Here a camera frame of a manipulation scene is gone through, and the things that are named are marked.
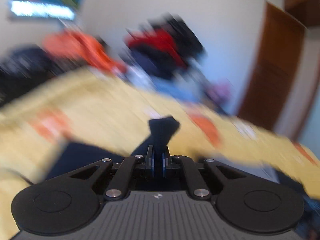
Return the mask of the light blue folded cloth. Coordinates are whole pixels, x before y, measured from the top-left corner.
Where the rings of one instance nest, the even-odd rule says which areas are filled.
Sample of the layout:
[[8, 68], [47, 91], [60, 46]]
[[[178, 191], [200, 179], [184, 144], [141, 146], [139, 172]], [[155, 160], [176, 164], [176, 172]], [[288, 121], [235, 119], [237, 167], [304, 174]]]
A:
[[156, 92], [170, 96], [178, 101], [189, 103], [200, 103], [201, 99], [198, 95], [188, 88], [181, 88], [174, 81], [160, 79], [158, 77], [151, 78]]

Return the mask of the dark navy clothes pile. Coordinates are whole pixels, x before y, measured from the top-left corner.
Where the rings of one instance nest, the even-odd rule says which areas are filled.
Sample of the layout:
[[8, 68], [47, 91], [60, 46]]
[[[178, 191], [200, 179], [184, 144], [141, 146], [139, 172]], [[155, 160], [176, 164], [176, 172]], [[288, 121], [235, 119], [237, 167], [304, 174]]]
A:
[[157, 49], [129, 49], [129, 55], [149, 76], [172, 80], [178, 72], [185, 73], [190, 69], [189, 64], [178, 64], [168, 53]]

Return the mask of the navy blue small garment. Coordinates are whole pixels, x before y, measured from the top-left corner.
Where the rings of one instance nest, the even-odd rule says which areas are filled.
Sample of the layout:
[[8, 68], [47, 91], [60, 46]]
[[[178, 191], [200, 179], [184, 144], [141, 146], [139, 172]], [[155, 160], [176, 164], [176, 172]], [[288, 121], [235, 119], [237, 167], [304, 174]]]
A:
[[[178, 131], [180, 123], [172, 116], [160, 119], [149, 120], [150, 135], [131, 153], [135, 155], [146, 155], [149, 146], [157, 154], [163, 154], [169, 141]], [[123, 161], [124, 157], [97, 146], [70, 141], [59, 151], [57, 159], [49, 169], [45, 179], [63, 175], [65, 173], [77, 170], [101, 159], [109, 158], [115, 163]]]

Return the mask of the yellow floral bed quilt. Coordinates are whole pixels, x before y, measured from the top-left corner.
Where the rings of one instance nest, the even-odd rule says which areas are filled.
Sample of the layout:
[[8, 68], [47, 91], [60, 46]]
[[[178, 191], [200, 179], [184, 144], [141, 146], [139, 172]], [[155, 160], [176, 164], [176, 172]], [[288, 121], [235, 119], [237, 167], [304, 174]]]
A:
[[27, 183], [16, 173], [32, 182], [43, 179], [69, 139], [128, 156], [149, 135], [148, 121], [168, 115], [180, 123], [169, 143], [171, 154], [221, 154], [240, 163], [269, 164], [319, 198], [319, 160], [308, 148], [206, 106], [82, 68], [1, 108], [1, 239], [18, 231], [10, 206]]

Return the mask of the brown wooden door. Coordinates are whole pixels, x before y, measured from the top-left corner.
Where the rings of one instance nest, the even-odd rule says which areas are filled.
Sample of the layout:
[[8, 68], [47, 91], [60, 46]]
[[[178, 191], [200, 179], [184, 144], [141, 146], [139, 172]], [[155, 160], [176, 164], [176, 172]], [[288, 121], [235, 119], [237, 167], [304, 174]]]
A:
[[288, 13], [266, 4], [257, 57], [238, 117], [273, 130], [298, 69], [305, 27]]

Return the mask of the orange plastic bag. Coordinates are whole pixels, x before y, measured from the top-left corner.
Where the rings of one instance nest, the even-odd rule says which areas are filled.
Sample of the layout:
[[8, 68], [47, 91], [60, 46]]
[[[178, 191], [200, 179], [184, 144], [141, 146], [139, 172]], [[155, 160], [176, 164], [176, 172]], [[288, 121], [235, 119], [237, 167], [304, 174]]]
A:
[[82, 59], [90, 66], [105, 72], [112, 73], [118, 70], [125, 73], [127, 71], [125, 64], [107, 56], [103, 45], [97, 39], [81, 31], [66, 29], [48, 35], [44, 38], [42, 47], [53, 57]]

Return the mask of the black clothes pile top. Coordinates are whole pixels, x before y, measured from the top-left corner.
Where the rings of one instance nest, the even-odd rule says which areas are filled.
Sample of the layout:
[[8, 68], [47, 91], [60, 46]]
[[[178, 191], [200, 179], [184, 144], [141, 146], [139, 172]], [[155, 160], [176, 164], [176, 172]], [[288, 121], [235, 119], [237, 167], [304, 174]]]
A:
[[147, 19], [151, 29], [166, 31], [174, 40], [176, 51], [183, 60], [195, 60], [199, 62], [206, 50], [197, 36], [178, 15], [163, 14], [158, 18]]

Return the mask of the red garment on pile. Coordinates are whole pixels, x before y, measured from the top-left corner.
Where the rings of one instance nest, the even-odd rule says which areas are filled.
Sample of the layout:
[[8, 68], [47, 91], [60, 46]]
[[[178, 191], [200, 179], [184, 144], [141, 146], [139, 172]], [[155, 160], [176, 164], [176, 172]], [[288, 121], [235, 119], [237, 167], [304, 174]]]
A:
[[173, 37], [165, 30], [156, 31], [134, 31], [124, 37], [124, 43], [129, 48], [147, 45], [163, 53], [168, 53], [175, 63], [185, 68], [187, 65], [178, 53], [178, 46]]

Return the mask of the purple plastic bag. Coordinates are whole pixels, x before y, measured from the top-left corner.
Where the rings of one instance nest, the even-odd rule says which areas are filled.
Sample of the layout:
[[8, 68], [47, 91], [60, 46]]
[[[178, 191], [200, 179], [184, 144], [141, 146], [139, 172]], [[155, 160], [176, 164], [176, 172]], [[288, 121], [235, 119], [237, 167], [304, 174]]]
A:
[[231, 88], [232, 85], [228, 80], [210, 83], [206, 87], [206, 94], [215, 105], [222, 108], [228, 104], [232, 97]]

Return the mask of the dark clothes at bedside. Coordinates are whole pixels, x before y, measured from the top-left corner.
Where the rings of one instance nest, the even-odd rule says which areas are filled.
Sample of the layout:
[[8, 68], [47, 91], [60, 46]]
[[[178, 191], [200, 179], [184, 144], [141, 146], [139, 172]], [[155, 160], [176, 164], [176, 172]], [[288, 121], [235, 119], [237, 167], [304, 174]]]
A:
[[52, 57], [37, 45], [12, 50], [1, 58], [1, 106], [62, 73]]

